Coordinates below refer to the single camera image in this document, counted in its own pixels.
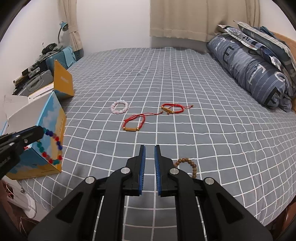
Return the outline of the blue patterned pillow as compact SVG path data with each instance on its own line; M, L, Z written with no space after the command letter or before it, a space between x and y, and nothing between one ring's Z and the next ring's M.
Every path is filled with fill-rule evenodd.
M268 63L282 72L289 81L288 95L295 98L295 58L290 48L265 32L262 32L247 23L236 22L238 28L219 25L231 37L240 41L245 47L257 52Z

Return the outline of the beige curtain left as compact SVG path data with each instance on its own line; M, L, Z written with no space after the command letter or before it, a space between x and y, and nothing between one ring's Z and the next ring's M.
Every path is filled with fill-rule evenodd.
M83 49L77 25L77 1L61 0L58 1L58 7L61 19L68 23L69 39L73 51Z

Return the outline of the white cardboard box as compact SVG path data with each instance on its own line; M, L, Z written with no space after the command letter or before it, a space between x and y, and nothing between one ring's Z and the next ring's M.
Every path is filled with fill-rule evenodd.
M23 180L61 172L66 114L60 101L73 96L72 75L58 61L54 62L52 84L30 96L4 96L2 103L6 122L1 136L32 126L44 129L42 139L24 147L20 162L5 176Z

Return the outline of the teal suitcase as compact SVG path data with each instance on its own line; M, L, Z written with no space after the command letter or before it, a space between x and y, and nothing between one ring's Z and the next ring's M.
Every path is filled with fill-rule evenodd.
M55 60L57 60L65 69L71 67L74 63L76 63L76 56L72 47L68 46L59 52L49 55L45 59L46 66L51 72L54 71Z

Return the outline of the blue patterned duvet roll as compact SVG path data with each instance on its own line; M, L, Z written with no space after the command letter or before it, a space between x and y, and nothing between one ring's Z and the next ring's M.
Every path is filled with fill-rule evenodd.
M287 76L268 63L254 50L246 47L229 34L221 34L207 43L209 51L261 105L292 110L292 87Z

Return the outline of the grey checked bed sheet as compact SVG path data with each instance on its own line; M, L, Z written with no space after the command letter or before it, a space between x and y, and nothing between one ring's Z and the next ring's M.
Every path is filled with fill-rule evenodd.
M117 49L70 68L75 95L62 172L20 185L46 210L84 178L103 178L146 147L143 194L128 197L124 240L176 240L175 201L157 194L154 147L189 158L263 225L295 197L295 114L261 106L209 54L175 48Z

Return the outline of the beige curtain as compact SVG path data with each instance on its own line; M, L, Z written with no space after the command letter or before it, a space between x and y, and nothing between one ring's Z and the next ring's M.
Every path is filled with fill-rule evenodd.
M58 1L58 7L61 19L68 23L69 39L73 51L83 49L77 25L77 1L61 0Z
M150 3L150 36L209 42L219 25L259 26L258 0L164 0Z

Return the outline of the blue desk lamp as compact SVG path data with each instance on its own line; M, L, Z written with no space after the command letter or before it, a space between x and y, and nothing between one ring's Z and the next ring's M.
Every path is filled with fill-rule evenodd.
M64 22L64 21L61 21L60 22L60 30L58 32L58 44L60 44L60 35L61 35L61 32L66 32L68 30L68 23L67 22Z

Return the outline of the beige curtain right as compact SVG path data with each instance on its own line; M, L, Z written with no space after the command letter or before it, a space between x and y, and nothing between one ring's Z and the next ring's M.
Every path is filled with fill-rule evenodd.
M150 3L150 36L209 42L219 25L259 26L258 0L164 0Z

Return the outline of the grey suitcase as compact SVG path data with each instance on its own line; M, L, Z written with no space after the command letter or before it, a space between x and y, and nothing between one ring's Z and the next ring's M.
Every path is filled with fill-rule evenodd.
M29 80L23 87L16 89L13 95L29 96L52 82L53 75L50 70L46 70Z

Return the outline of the clutter pile on suitcases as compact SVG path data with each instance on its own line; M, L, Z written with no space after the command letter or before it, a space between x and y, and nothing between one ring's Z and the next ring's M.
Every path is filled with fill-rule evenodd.
M48 46L44 47L42 50L42 54L37 58L35 63L31 66L29 66L27 69L22 71L22 74L20 77L16 78L13 83L15 85L15 89L19 88L22 84L25 83L25 81L29 80L31 77L33 77L33 73L36 69L39 69L38 72L42 72L48 69L45 63L45 59L48 58L50 55L58 53L62 49L64 49L65 46L63 44L56 44L52 43Z

